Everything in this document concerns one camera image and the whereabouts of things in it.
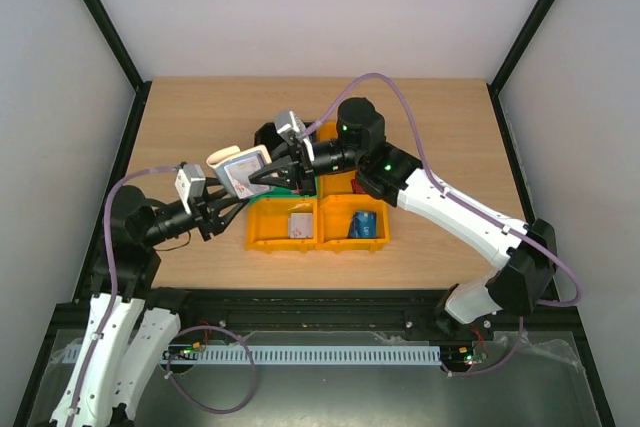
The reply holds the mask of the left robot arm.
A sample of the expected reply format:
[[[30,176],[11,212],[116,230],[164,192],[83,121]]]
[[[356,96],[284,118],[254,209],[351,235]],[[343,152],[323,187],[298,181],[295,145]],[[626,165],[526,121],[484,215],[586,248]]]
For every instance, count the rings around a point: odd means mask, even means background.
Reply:
[[[49,426],[131,426],[142,394],[180,331],[188,294],[152,288],[156,246],[198,230],[210,239],[247,205],[224,189],[164,204],[133,185],[105,209],[104,244],[91,274],[89,319],[73,372]]]

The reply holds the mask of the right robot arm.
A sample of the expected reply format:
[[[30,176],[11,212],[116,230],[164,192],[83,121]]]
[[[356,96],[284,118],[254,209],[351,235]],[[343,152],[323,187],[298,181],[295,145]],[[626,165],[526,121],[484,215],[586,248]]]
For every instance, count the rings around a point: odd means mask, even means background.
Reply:
[[[389,143],[385,119],[366,98],[349,98],[337,108],[337,135],[312,142],[291,111],[278,114],[284,143],[269,164],[252,173],[253,184],[309,193],[320,176],[354,172],[366,194],[417,214],[479,252],[493,271],[452,287],[436,326],[455,339],[477,318],[504,310],[526,317],[541,304],[556,272],[555,230],[537,219],[508,218],[451,187],[413,155]]]

